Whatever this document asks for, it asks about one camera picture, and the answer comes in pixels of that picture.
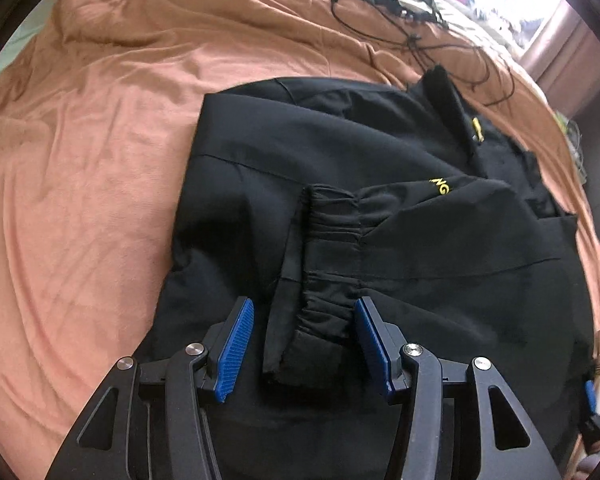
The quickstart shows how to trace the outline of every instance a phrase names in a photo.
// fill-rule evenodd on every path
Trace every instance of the orange blanket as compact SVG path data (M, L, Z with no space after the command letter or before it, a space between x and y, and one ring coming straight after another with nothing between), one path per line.
M359 0L338 15L401 41ZM414 26L422 44L468 41ZM480 78L474 51L430 51ZM560 203L580 215L578 247L600 327L600 244L564 137L506 68L467 100L538 155ZM171 225L203 95L275 76L403 87L421 68L362 41L330 0L59 0L0 76L0 452L41 480L77 413L152 322L170 266Z

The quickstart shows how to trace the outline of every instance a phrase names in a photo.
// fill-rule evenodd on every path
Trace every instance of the pink curtain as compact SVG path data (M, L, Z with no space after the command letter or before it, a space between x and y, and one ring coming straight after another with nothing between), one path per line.
M600 42L565 0L536 32L520 65L568 118L600 90Z

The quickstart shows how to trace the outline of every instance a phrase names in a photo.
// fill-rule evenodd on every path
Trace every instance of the folded black garment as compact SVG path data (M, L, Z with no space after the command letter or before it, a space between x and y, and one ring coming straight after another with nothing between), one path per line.
M170 357L249 296L236 388L208 412L223 477L381 479L399 408L352 338L368 294L440 357L492 359L562 462L592 345L574 232L535 156L442 68L407 92L280 78L208 95L136 356Z

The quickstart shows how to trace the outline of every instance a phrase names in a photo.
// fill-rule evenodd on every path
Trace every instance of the blue gripper pad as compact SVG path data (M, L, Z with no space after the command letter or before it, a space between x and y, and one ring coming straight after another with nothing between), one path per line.
M354 323L371 380L385 400L391 401L395 394L392 381L392 359L378 333L378 328L385 332L386 328L371 298L356 301Z
M253 302L245 300L218 358L218 375L214 388L214 395L218 402L224 402L226 396L234 390L242 358L253 330L253 316Z

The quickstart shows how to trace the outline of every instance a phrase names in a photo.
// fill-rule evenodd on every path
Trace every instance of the black cable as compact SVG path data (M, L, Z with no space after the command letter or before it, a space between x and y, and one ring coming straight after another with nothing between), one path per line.
M496 63L491 58L491 56L489 56L489 54L487 54L487 52L485 52L483 47L478 46L478 45L453 44L453 43L442 43L442 44L437 44L437 45L422 46L418 43L421 40L421 38L417 34L413 34L412 32L405 30L400 23L396 23L390 16L388 16L385 12L382 11L382 7L379 6L378 4L376 4L374 0L363 0L363 1L365 1L366 3L371 5L385 20L387 20L391 25L393 25L393 27L395 27L405 37L405 40L402 42L388 40L386 38L380 38L380 37L374 36L372 34L367 34L366 32L363 32L362 30L358 30L355 27L352 27L351 25L349 25L349 23L346 23L343 19L341 19L341 17L338 16L336 13L336 4L339 2L339 0L331 0L331 15L341 26L345 27L347 30L349 30L350 32L352 32L353 34L356 34L357 36L359 36L361 38L371 40L371 41L377 41L378 43L384 43L384 44L387 44L394 48L400 48L401 50L406 48L409 51L409 53L412 55L413 59L418 63L420 69L423 72L427 71L427 61L429 62L428 64L430 66L439 64L435 59L433 59L429 55L429 52L428 52L429 50L439 50L441 48L456 48L459 50L474 51L482 60L483 67L484 67L484 76L483 77L481 77L480 79L477 79L477 80L470 80L470 79L463 78L459 75L456 75L456 74L453 74L452 72L447 71L447 73L449 74L449 77L451 77L452 79L455 79L456 81L462 82L467 85L471 85L472 91L475 91L475 88L477 88L480 85L483 85L491 78L490 63L494 66L494 68L496 68L496 72L498 72L498 67L497 67ZM511 81L511 90L508 94L504 95L502 98L484 104L485 107L492 107L497 104L503 103L503 102L507 101L508 99L510 99L516 92L516 79L513 75L513 70L511 69L511 66L499 54L498 54L498 57L500 58L501 62L504 63L504 65L507 69L507 74L509 75L509 79Z

